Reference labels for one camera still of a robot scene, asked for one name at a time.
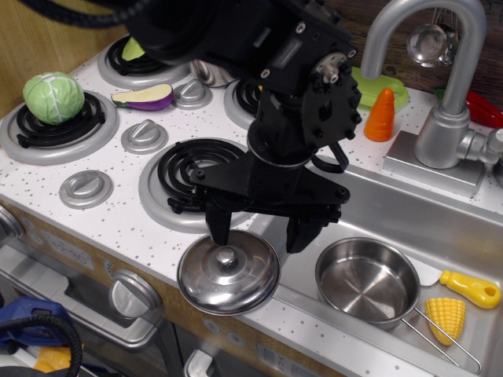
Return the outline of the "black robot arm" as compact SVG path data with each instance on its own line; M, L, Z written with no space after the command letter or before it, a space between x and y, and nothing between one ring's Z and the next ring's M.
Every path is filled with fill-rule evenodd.
M340 218L349 191L307 169L329 147L340 174L339 145L360 123L361 94L351 74L356 49L338 17L320 1L108 1L90 15L51 1L28 7L75 27L124 25L146 54L165 64L203 60L262 87L238 159L194 170L192 188L169 204L204 213L212 240L225 245L231 215L247 211L288 218L286 249L304 250Z

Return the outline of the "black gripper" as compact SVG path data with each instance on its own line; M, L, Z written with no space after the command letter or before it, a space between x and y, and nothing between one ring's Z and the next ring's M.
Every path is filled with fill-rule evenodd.
M233 213L270 214L289 218L288 254L302 252L329 222L338 221L341 206L351 197L348 188L304 165L278 167L252 152L232 162L198 168L191 180L204 201L214 243L228 244Z

